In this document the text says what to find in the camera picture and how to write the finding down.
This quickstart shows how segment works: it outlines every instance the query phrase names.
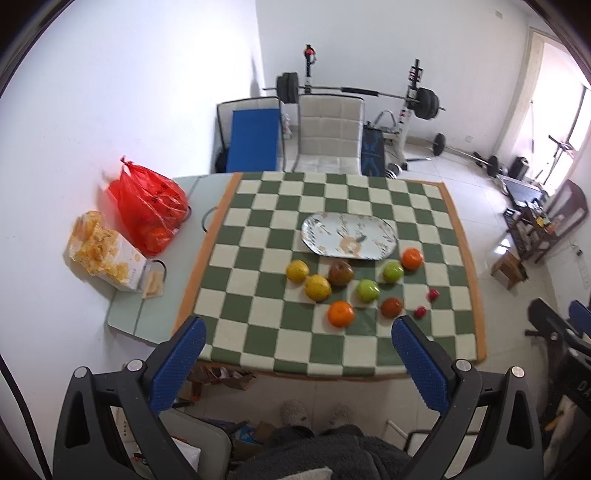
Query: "snack bag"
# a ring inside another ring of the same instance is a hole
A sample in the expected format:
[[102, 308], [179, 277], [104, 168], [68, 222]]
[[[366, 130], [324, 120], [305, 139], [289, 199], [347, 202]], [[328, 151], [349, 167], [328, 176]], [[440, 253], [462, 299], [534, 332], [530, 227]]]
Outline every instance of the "snack bag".
[[70, 258], [119, 290], [137, 290], [147, 259], [118, 231], [104, 228], [104, 221], [102, 213], [92, 210], [78, 218]]

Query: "green apple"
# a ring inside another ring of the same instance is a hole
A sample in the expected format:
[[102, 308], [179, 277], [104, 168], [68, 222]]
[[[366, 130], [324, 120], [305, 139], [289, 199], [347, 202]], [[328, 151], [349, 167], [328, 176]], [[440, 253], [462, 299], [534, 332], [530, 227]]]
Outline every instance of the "green apple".
[[379, 287], [373, 280], [364, 278], [357, 285], [357, 296], [361, 301], [369, 303], [379, 297]]
[[388, 262], [384, 267], [384, 281], [387, 283], [396, 283], [404, 276], [404, 269], [399, 261]]

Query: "beige chair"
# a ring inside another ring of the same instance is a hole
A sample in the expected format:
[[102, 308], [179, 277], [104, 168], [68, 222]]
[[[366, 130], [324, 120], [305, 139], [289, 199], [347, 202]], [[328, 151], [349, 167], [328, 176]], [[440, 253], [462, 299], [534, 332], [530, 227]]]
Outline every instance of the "beige chair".
[[172, 408], [161, 412], [160, 420], [169, 434], [201, 448], [197, 473], [203, 480], [226, 478], [232, 442], [221, 428]]
[[361, 175], [363, 99], [301, 95], [298, 103], [298, 156], [291, 170]]

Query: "brown pear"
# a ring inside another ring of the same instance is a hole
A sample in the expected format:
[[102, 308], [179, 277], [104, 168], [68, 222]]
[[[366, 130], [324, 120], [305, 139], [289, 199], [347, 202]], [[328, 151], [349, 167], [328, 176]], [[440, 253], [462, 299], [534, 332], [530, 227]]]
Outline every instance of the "brown pear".
[[354, 276], [353, 268], [344, 260], [335, 260], [330, 266], [329, 282], [335, 287], [344, 287]]

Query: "checkered tablecloth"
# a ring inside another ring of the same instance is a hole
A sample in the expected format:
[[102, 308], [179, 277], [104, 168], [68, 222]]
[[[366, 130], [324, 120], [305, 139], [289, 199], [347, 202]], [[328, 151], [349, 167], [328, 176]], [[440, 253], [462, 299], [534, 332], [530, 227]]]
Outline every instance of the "checkered tablecloth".
[[[296, 259], [307, 263], [310, 274], [328, 273], [334, 259], [313, 254], [300, 238], [302, 221], [316, 212], [374, 215], [398, 238], [388, 260], [351, 260], [355, 279], [321, 303], [285, 277]], [[383, 283], [384, 264], [408, 247], [423, 252], [424, 266], [394, 285]], [[380, 283], [380, 297], [371, 304], [355, 295], [362, 278]], [[426, 299], [429, 288], [440, 292], [433, 304]], [[207, 325], [201, 359], [328, 377], [403, 373], [390, 340], [392, 320], [379, 311], [387, 297], [400, 298], [409, 314], [425, 306], [417, 324], [453, 358], [478, 358], [469, 281], [439, 186], [344, 174], [244, 173], [200, 283], [194, 312]], [[346, 329], [326, 320], [335, 300], [355, 308]]]

